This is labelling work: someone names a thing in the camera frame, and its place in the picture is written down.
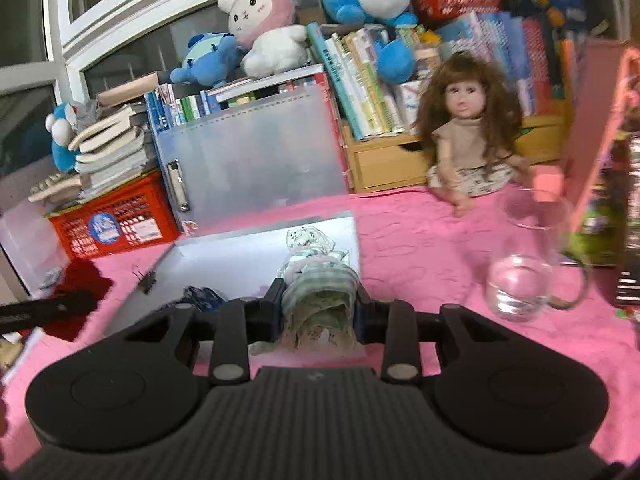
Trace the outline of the navy floral drawstring pouch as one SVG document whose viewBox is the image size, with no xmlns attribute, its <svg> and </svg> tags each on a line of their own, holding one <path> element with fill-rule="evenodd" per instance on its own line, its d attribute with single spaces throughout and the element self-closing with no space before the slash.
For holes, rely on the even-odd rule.
<svg viewBox="0 0 640 480">
<path fill-rule="evenodd" d="M 209 287 L 188 286 L 183 289 L 183 296 L 180 302 L 182 304 L 192 304 L 201 312 L 215 312 L 226 300 Z"/>
</svg>

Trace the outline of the red knitted pouch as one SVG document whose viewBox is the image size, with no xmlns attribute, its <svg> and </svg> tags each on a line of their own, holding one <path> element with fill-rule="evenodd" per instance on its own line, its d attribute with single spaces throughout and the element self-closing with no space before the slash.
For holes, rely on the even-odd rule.
<svg viewBox="0 0 640 480">
<path fill-rule="evenodd" d="M 66 266 L 62 280 L 56 284 L 53 295 L 81 295 L 79 313 L 66 315 L 43 327 L 43 331 L 52 337 L 65 341 L 74 341 L 88 321 L 88 316 L 96 310 L 114 281 L 104 276 L 93 261 L 74 259 Z"/>
</svg>

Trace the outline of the green white fabric pouch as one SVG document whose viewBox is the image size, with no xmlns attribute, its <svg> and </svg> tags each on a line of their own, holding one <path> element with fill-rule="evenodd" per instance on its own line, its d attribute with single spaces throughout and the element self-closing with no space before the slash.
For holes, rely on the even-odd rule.
<svg viewBox="0 0 640 480">
<path fill-rule="evenodd" d="M 341 353 L 354 350 L 357 272 L 334 255 L 303 252 L 288 260 L 280 275 L 285 284 L 282 346 L 288 350 L 331 347 Z"/>
</svg>

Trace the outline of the white shallow cardboard box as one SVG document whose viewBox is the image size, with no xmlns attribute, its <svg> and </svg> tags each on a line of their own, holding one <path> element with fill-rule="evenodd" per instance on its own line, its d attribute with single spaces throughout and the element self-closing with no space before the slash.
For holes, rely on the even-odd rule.
<svg viewBox="0 0 640 480">
<path fill-rule="evenodd" d="M 137 284 L 106 326 L 111 336 L 137 323 L 145 315 L 182 296 L 188 286 L 208 287 L 224 299 L 265 295 L 291 251 L 286 234 L 299 228 L 316 228 L 348 252 L 348 263 L 360 270 L 354 216 L 341 211 L 326 218 L 309 217 L 177 240 L 165 250 L 144 276 L 154 278 L 149 289 Z"/>
</svg>

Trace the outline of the black binder clip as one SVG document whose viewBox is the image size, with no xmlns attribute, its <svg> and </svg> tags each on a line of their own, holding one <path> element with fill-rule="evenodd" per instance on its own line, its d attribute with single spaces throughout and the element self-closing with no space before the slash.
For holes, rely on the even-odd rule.
<svg viewBox="0 0 640 480">
<path fill-rule="evenodd" d="M 137 263 L 131 267 L 131 272 L 137 279 L 137 289 L 141 290 L 145 295 L 149 295 L 156 283 L 156 272 L 153 269 L 142 272 Z"/>
</svg>

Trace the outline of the clear glass mug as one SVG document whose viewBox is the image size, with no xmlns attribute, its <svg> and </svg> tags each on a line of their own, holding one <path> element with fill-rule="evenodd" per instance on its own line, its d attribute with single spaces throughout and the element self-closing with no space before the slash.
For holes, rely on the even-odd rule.
<svg viewBox="0 0 640 480">
<path fill-rule="evenodd" d="M 545 308 L 568 311 L 587 296 L 591 270 L 570 248 L 570 202 L 533 188 L 509 188 L 498 199 L 497 245 L 486 274 L 489 309 L 510 322 L 533 320 Z M 555 295 L 561 262 L 578 269 L 573 298 Z"/>
</svg>

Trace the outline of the red plastic crate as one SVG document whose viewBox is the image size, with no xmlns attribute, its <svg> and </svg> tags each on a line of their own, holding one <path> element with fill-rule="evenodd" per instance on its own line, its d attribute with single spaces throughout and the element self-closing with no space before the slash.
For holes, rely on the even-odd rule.
<svg viewBox="0 0 640 480">
<path fill-rule="evenodd" d="M 129 252 L 170 243 L 179 236 L 158 170 L 47 219 L 72 259 Z"/>
</svg>

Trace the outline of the wooden drawer organizer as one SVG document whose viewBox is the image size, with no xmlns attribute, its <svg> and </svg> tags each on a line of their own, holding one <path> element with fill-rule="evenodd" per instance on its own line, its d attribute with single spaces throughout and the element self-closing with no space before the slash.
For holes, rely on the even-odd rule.
<svg viewBox="0 0 640 480">
<path fill-rule="evenodd" d="M 524 118 L 522 134 L 515 141 L 516 152 L 532 164 L 560 158 L 568 133 L 562 115 Z M 423 184 L 431 155 L 422 151 L 417 136 L 401 133 L 356 141 L 346 120 L 342 137 L 348 180 L 356 193 L 380 192 Z"/>
</svg>

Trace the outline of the translucent plastic file folder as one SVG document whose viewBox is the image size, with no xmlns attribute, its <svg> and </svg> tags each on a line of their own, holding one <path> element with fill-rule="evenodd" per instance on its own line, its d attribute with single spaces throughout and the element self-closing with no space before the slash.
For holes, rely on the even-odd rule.
<svg viewBox="0 0 640 480">
<path fill-rule="evenodd" d="M 320 84 L 155 133 L 158 166 L 186 235 L 349 190 Z"/>
</svg>

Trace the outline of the stack of books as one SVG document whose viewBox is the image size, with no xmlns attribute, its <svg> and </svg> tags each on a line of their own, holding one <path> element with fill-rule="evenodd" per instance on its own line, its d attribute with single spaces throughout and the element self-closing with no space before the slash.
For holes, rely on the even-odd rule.
<svg viewBox="0 0 640 480">
<path fill-rule="evenodd" d="M 149 117 L 144 96 L 156 89 L 160 75 L 152 73 L 99 93 L 79 103 L 75 169 L 58 171 L 34 185 L 28 200 L 53 205 L 84 204 L 153 169 Z"/>
</svg>

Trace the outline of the blue white cat plush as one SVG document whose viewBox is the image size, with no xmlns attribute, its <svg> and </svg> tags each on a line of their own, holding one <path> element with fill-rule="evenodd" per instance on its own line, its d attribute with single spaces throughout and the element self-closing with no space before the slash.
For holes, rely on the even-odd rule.
<svg viewBox="0 0 640 480">
<path fill-rule="evenodd" d="M 75 169 L 76 157 L 79 151 L 70 149 L 70 142 L 77 132 L 77 111 L 79 103 L 63 102 L 58 104 L 44 121 L 47 132 L 50 133 L 52 159 L 55 167 L 61 172 L 71 172 Z"/>
</svg>

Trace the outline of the row of upright books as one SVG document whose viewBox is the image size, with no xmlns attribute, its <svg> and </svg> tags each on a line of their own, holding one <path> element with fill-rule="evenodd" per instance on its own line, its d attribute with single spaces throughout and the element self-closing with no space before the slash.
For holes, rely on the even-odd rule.
<svg viewBox="0 0 640 480">
<path fill-rule="evenodd" d="M 400 26 L 390 39 L 379 27 L 326 32 L 308 27 L 317 63 L 213 89 L 164 82 L 146 92 L 157 131 L 194 122 L 228 107 L 310 84 L 329 84 L 357 139 L 414 131 L 421 93 L 435 70 L 465 51 L 498 67 L 520 100 L 526 120 L 559 113 L 562 88 L 549 80 L 544 31 L 534 18 L 508 12 L 463 14 L 432 32 Z"/>
</svg>

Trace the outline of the brown haired baby doll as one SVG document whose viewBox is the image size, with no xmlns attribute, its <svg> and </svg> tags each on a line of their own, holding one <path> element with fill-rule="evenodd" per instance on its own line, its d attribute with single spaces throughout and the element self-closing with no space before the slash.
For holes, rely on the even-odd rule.
<svg viewBox="0 0 640 480">
<path fill-rule="evenodd" d="M 532 170 L 515 151 L 522 133 L 518 96 L 496 66 L 469 52 L 447 58 L 422 92 L 416 131 L 433 156 L 426 185 L 457 217 L 480 196 L 507 184 L 532 183 Z"/>
</svg>

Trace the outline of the small blue plush toy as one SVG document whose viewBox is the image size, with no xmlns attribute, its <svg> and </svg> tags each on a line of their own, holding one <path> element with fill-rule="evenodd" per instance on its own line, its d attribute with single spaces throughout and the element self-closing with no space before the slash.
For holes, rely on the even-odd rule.
<svg viewBox="0 0 640 480">
<path fill-rule="evenodd" d="M 188 42 L 182 64 L 170 73 L 173 84 L 215 88 L 225 84 L 240 66 L 242 49 L 228 32 L 204 32 Z"/>
</svg>

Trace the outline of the pink white bunny plush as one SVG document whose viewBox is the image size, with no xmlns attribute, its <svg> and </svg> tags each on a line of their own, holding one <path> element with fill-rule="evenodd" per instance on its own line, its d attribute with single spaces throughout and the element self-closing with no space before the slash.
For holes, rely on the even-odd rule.
<svg viewBox="0 0 640 480">
<path fill-rule="evenodd" d="M 262 79 L 307 62 L 307 31 L 295 24 L 293 0 L 218 0 L 229 32 L 245 51 L 244 73 Z"/>
</svg>

